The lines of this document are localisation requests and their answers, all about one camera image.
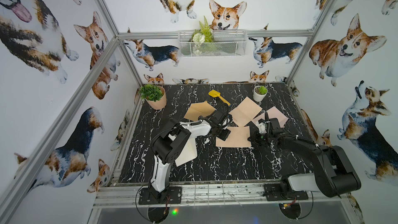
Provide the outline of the cream letter paper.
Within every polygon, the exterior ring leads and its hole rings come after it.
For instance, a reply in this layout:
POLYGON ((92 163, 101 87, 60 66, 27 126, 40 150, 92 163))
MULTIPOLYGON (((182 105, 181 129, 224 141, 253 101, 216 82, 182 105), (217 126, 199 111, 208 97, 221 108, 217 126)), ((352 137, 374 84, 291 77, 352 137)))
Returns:
POLYGON ((238 127, 244 127, 246 124, 251 122, 260 112, 262 108, 251 100, 249 97, 246 97, 238 107, 234 108, 230 111, 230 115, 233 118, 233 122, 238 127))
POLYGON ((250 137, 250 127, 226 127, 230 130, 225 141, 216 138, 216 147, 222 148, 248 148, 251 147, 251 142, 248 141, 250 137))

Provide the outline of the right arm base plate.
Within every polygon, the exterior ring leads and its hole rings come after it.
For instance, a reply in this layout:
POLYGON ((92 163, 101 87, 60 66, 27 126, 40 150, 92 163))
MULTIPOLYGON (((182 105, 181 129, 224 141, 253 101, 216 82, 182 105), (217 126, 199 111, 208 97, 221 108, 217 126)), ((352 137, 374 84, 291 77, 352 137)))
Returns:
POLYGON ((267 201, 294 201, 294 200, 308 200, 309 196, 305 191, 291 191, 287 187, 282 187, 280 184, 264 184, 263 196, 267 201))

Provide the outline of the white envelope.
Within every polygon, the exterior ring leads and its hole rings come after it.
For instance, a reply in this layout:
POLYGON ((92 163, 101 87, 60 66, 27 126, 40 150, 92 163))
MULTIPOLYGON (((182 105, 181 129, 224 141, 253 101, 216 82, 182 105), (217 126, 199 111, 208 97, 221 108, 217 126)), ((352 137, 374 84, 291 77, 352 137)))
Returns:
POLYGON ((176 149, 172 147, 172 150, 169 153, 168 163, 176 163, 176 166, 179 167, 189 161, 192 161, 198 156, 195 138, 190 138, 187 140, 187 143, 178 156, 174 155, 175 151, 176 149))

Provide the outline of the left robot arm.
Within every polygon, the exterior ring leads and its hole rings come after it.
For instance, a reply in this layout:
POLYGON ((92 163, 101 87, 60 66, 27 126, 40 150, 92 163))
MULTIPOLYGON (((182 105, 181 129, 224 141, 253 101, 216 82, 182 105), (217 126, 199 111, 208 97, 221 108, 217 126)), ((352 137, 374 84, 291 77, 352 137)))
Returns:
POLYGON ((165 128, 151 141, 154 153, 154 170, 150 179, 149 191, 162 202, 169 190, 170 166, 181 155, 188 140, 195 140, 198 136, 214 135, 226 141, 231 131, 227 126, 231 123, 229 105, 221 103, 209 116, 199 116, 198 120, 181 122, 172 118, 165 128))

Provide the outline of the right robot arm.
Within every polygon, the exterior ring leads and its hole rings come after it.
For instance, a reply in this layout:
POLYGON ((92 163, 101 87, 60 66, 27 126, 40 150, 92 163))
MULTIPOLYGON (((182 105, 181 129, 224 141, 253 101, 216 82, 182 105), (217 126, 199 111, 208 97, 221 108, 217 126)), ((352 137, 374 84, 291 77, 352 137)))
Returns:
POLYGON ((251 143, 293 152, 313 165, 310 173, 283 176, 279 186, 265 188, 266 193, 278 192, 287 199, 296 192, 320 192, 332 198, 361 189, 361 180, 342 147, 319 145, 285 132, 278 119, 270 119, 267 113, 254 124, 258 130, 248 139, 251 143))

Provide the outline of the pink envelope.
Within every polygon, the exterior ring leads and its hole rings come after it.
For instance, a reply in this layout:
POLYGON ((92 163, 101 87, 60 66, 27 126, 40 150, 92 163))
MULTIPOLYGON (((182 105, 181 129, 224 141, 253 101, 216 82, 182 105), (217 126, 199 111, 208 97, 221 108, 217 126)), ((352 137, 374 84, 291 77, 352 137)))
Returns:
POLYGON ((286 122, 288 121, 288 117, 285 116, 285 115, 284 115, 279 109, 277 109, 275 106, 272 107, 271 109, 265 111, 264 113, 260 114, 260 115, 257 116, 256 118, 254 118, 254 119, 252 120, 252 122, 253 122, 254 124, 256 124, 256 123, 258 123, 259 120, 261 120, 261 119, 265 120, 265 113, 268 114, 269 119, 277 118, 277 119, 278 119, 278 122, 279 122, 279 125, 280 125, 282 128, 285 127, 285 124, 286 124, 286 122))

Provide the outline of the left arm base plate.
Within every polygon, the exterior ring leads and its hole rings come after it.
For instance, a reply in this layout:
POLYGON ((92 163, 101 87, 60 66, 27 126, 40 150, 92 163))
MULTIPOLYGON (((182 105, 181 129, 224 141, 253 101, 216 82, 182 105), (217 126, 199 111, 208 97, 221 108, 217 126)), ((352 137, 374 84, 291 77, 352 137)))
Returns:
POLYGON ((138 201, 139 205, 154 205, 154 204, 180 204, 182 196, 182 187, 167 187, 162 192, 157 192, 152 187, 143 188, 140 193, 138 201))

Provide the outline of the brown kraft envelope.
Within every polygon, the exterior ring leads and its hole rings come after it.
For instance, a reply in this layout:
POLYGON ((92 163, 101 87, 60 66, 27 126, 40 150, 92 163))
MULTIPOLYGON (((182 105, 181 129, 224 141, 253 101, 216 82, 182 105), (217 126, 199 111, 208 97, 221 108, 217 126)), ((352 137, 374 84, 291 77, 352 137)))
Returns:
POLYGON ((188 108, 184 119, 197 121, 200 116, 207 117, 211 115, 216 109, 207 101, 202 103, 192 103, 188 108))

